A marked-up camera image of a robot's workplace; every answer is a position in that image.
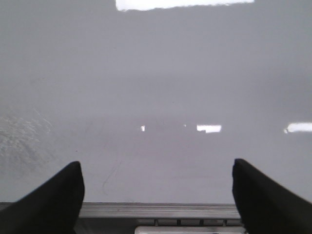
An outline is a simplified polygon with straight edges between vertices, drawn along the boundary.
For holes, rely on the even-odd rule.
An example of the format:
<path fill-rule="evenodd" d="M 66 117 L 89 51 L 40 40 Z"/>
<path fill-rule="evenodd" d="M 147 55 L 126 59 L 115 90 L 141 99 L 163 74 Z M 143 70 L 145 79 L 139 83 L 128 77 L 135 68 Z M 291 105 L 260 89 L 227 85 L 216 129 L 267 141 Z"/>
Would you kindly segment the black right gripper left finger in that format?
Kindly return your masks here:
<path fill-rule="evenodd" d="M 2 234 L 73 234 L 85 186 L 80 162 L 66 165 L 0 212 Z"/>

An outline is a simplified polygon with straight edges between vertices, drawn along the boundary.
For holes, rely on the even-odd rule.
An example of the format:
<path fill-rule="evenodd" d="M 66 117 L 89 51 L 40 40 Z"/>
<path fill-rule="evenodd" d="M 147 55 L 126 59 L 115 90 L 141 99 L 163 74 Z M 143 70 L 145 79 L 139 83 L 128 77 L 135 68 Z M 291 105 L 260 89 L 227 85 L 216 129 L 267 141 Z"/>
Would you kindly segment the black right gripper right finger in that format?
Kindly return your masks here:
<path fill-rule="evenodd" d="M 312 204 L 244 159 L 234 161 L 233 196 L 249 234 L 310 234 Z"/>

